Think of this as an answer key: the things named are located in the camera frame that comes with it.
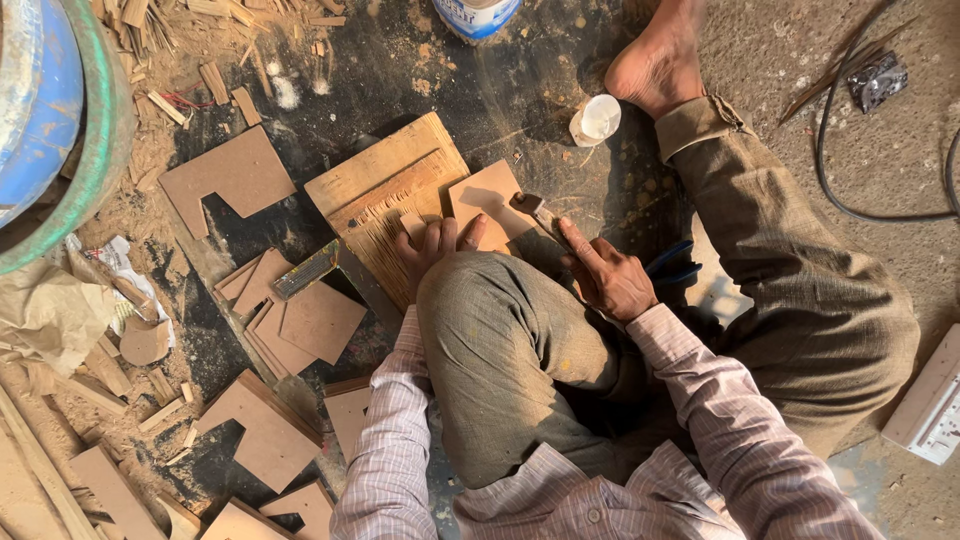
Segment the concrete floor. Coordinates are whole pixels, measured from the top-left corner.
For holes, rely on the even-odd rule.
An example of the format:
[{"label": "concrete floor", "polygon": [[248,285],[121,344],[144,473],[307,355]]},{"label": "concrete floor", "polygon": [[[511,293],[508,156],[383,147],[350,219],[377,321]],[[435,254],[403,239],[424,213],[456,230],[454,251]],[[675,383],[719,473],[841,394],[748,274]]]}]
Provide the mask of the concrete floor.
[{"label": "concrete floor", "polygon": [[[777,129],[793,98],[824,73],[837,44],[877,4],[712,1],[701,58],[708,90],[754,114],[757,133],[793,171],[825,222],[885,258],[913,294],[923,330],[919,371],[946,330],[960,322],[956,223],[876,225],[845,217],[817,184],[815,139],[805,131],[817,130],[817,111],[803,110]],[[947,148],[960,128],[960,3],[900,1],[870,36],[915,15],[920,20],[890,44],[907,66],[910,86],[868,116],[852,109],[847,94],[834,106],[837,120],[828,131],[831,185],[855,209],[878,214],[948,209],[942,185]],[[882,439],[877,430],[891,413],[888,406],[851,433],[840,447],[847,450],[831,458],[831,467],[889,538],[957,538],[960,456],[938,467]]]}]

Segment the glue bottle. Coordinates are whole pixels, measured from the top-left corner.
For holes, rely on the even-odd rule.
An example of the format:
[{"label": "glue bottle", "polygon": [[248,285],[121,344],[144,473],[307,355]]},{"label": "glue bottle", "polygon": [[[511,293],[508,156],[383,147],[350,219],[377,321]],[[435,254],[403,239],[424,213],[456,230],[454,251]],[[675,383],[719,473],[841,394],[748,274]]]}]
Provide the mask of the glue bottle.
[{"label": "glue bottle", "polygon": [[464,41],[492,36],[514,15],[520,0],[433,0],[444,23]]}]

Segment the hand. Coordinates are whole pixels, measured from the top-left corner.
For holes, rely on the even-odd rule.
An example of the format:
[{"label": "hand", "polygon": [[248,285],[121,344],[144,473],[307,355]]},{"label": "hand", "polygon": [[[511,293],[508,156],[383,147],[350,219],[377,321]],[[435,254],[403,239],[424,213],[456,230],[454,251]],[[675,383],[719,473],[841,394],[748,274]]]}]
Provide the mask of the hand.
[{"label": "hand", "polygon": [[627,324],[660,303],[640,259],[623,255],[603,238],[587,242],[567,217],[560,219],[560,230],[577,252],[577,257],[564,255],[560,261],[573,273],[588,304]]},{"label": "hand", "polygon": [[467,231],[460,249],[457,246],[457,220],[452,217],[444,218],[443,222],[435,221],[426,228],[423,235],[423,247],[417,251],[410,246],[410,235],[404,231],[396,236],[396,252],[400,261],[407,269],[407,279],[410,284],[410,302],[417,301],[417,288],[427,270],[455,251],[477,251],[480,239],[487,231],[487,214],[481,213],[473,220],[473,225]]}]

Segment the blue pliers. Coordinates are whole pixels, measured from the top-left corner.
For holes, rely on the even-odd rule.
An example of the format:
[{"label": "blue pliers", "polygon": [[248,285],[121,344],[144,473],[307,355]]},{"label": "blue pliers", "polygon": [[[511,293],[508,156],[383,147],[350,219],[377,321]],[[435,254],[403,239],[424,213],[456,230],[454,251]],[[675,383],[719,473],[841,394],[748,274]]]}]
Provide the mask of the blue pliers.
[{"label": "blue pliers", "polygon": [[695,275],[700,271],[701,268],[704,267],[703,264],[696,262],[670,274],[663,275],[664,273],[661,272],[661,270],[663,270],[663,266],[665,266],[670,259],[691,248],[693,248],[693,240],[683,240],[674,244],[663,253],[657,255],[653,260],[648,262],[647,265],[643,267],[643,270],[646,271],[647,276],[650,277],[650,281],[653,282],[654,287],[682,282],[690,276]]}]

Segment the bare foot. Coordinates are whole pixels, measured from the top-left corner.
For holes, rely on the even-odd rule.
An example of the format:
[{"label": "bare foot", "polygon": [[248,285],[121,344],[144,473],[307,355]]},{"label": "bare foot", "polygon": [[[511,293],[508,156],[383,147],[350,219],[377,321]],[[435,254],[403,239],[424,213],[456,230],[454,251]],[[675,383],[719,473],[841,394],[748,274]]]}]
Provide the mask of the bare foot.
[{"label": "bare foot", "polygon": [[707,95],[697,56],[706,8],[707,0],[661,0],[650,25],[607,70],[610,94],[654,120]]}]

